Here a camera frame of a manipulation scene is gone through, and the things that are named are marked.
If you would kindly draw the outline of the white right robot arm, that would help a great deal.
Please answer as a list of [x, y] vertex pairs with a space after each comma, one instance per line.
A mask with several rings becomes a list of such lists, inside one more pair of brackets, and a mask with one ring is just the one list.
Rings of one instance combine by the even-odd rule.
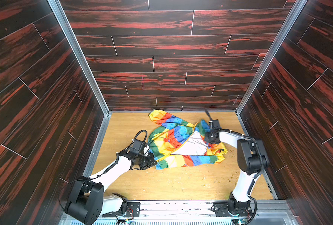
[[209, 121], [209, 126], [210, 131], [205, 136], [208, 143], [226, 143], [237, 149], [237, 163], [241, 172], [230, 199], [236, 202], [251, 200], [256, 181], [270, 164], [263, 141], [222, 129], [218, 120]]

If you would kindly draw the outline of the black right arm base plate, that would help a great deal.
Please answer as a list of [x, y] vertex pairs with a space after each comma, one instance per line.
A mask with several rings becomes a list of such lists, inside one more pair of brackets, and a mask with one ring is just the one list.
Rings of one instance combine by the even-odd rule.
[[253, 214], [250, 201], [238, 202], [233, 199], [214, 202], [211, 211], [215, 212], [217, 217], [250, 217]]

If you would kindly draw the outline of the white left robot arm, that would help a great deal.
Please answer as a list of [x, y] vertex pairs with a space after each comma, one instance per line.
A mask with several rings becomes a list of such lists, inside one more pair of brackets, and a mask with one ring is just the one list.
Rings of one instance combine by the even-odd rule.
[[71, 182], [71, 192], [66, 200], [64, 212], [84, 223], [92, 225], [101, 214], [124, 211], [123, 204], [127, 201], [113, 194], [104, 201], [104, 193], [121, 175], [134, 166], [138, 170], [146, 170], [157, 164], [146, 142], [133, 139], [132, 143], [121, 152], [110, 165], [96, 174], [81, 176]]

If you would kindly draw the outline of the rainbow striped zip jacket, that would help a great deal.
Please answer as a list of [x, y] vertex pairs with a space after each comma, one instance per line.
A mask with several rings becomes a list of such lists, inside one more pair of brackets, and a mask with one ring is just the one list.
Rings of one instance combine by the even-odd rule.
[[149, 118], [158, 127], [149, 135], [149, 152], [157, 162], [156, 169], [200, 166], [221, 163], [228, 153], [223, 143], [205, 140], [210, 127], [205, 120], [189, 123], [162, 110], [153, 110]]

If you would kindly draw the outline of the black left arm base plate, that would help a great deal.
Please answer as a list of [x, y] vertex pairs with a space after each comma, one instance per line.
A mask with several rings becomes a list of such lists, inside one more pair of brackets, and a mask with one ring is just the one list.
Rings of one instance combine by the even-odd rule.
[[122, 203], [121, 207], [118, 210], [112, 210], [106, 213], [101, 213], [101, 217], [109, 217], [109, 218], [114, 218], [116, 216], [118, 217], [139, 217], [140, 215], [140, 207], [141, 203], [140, 202], [129, 202], [127, 201], [126, 203]]

